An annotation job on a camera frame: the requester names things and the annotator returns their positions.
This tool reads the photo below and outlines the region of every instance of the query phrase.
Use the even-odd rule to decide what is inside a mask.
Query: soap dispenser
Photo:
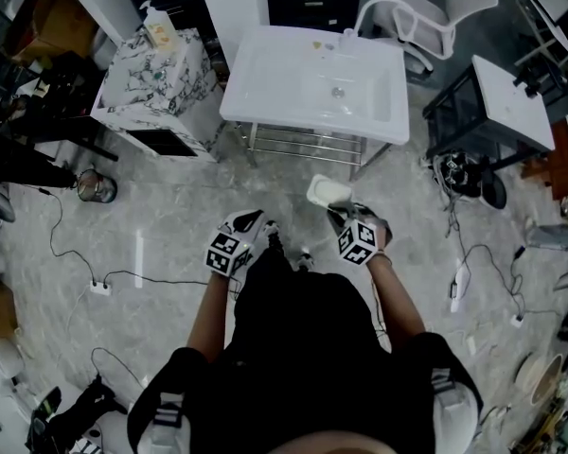
[[[147,9],[148,16],[143,21],[153,47],[158,51],[173,51],[179,44],[179,36],[165,11],[156,10],[151,6],[151,0],[141,5]]]

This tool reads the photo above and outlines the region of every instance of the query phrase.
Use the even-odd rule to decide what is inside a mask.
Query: shoe
[[[313,257],[307,251],[299,256],[296,261],[296,266],[300,272],[313,272],[315,270],[315,264],[313,262]]]
[[[284,254],[284,248],[282,247],[282,242],[280,241],[280,228],[275,220],[268,220],[263,225],[262,233],[267,236],[269,241],[269,249],[274,249],[279,253]]]

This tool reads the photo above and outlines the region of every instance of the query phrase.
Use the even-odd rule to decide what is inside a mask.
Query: marble floor
[[[502,429],[487,429],[472,448],[502,452],[496,450],[497,443],[519,436],[535,414],[514,388],[514,372],[528,352],[559,348],[553,340],[559,317],[529,315],[521,329],[512,326],[515,306],[483,252],[470,259],[471,285],[461,310],[450,312],[449,284],[460,248],[455,234],[446,237],[448,216],[438,188],[431,173],[419,165],[428,141],[421,109],[433,93],[411,86],[409,95],[410,142],[391,148],[353,184],[354,193],[389,221],[394,240],[388,251],[401,280],[429,329],[448,340],[470,371],[486,409],[512,406]],[[223,158],[216,165],[155,159],[110,132],[104,146],[119,155],[117,163],[84,152],[76,153],[72,165],[82,170],[94,161],[99,171],[113,177],[119,191],[112,204],[86,203],[73,191],[54,190],[63,205],[55,250],[82,253],[99,280],[110,271],[135,271],[138,250],[146,276],[205,281],[209,273],[202,256],[211,230],[232,211],[258,207],[280,223],[289,250],[307,246],[318,270],[347,275],[377,322],[367,271],[337,259],[324,211],[305,198],[313,174],[346,181],[347,166],[266,154],[257,157],[258,168],[251,168],[230,133],[223,137]],[[61,157],[66,151],[61,150]],[[457,212],[465,244],[487,243],[509,281],[508,264],[523,243],[525,219],[559,220],[549,190],[522,181],[517,168],[508,168],[501,176],[509,195],[504,211],[462,202]],[[49,249],[50,231],[59,218],[57,201],[16,184],[10,186],[10,199],[17,220],[0,228],[0,248],[9,259],[5,281],[15,293],[20,342],[34,388],[52,385],[59,375],[84,387],[94,375],[90,354],[96,346],[117,354],[140,378],[155,375],[171,352],[186,342],[204,288],[138,283],[116,275],[110,278],[112,296],[93,294],[88,291],[86,266],[73,254],[56,258]],[[555,293],[552,287],[568,271],[568,253],[529,249],[516,271],[524,275],[529,309],[555,309],[560,314],[567,310],[568,291]],[[233,326],[230,307],[228,335]],[[469,337],[475,342],[473,352]],[[119,364],[101,353],[96,360],[125,403],[139,395],[138,386]]]

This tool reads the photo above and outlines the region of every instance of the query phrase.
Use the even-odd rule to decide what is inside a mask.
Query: person
[[[269,246],[247,272],[231,342],[224,346],[229,279],[213,273],[186,347],[129,414],[133,451],[149,451],[151,422],[174,395],[182,399],[178,424],[167,422],[181,426],[174,452],[465,452],[480,394],[445,340],[426,332],[384,254],[384,227],[367,268],[391,353],[348,279],[313,271],[307,255],[294,271],[277,224],[263,234]]]

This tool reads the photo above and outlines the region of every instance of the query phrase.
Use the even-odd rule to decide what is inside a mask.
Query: glove
[[[358,211],[359,221],[363,223],[373,224],[377,228],[377,249],[379,251],[384,251],[387,244],[391,242],[393,238],[393,233],[389,228],[387,220],[380,218],[371,209],[362,205],[361,203],[354,203],[356,210]]]
[[[255,258],[255,239],[265,220],[262,210],[244,210],[229,215],[210,237],[205,265],[226,277],[249,266]]]
[[[392,238],[387,221],[361,203],[332,203],[327,214],[338,236],[339,255],[356,266],[368,262],[377,251],[383,251]]]

